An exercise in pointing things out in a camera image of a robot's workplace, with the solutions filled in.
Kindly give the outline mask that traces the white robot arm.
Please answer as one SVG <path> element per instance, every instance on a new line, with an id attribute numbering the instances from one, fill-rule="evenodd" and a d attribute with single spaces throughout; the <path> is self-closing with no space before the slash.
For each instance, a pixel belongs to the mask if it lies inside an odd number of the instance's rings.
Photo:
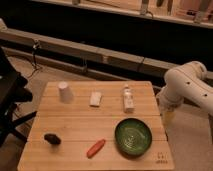
<path id="1" fill-rule="evenodd" d="M 207 75 L 205 65 L 191 61 L 169 69 L 165 75 L 165 86 L 156 95 L 162 122 L 169 125 L 173 111 L 188 99 L 213 118 L 213 87 L 204 82 Z"/>

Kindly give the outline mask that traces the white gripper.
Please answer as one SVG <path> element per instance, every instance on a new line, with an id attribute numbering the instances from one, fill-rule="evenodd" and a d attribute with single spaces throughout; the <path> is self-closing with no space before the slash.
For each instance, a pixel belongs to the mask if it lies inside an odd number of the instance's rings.
<path id="1" fill-rule="evenodd" d="M 162 122 L 165 127 L 167 127 L 174 118 L 174 105 L 170 103 L 164 96 L 156 96 L 158 108 L 162 114 Z"/>

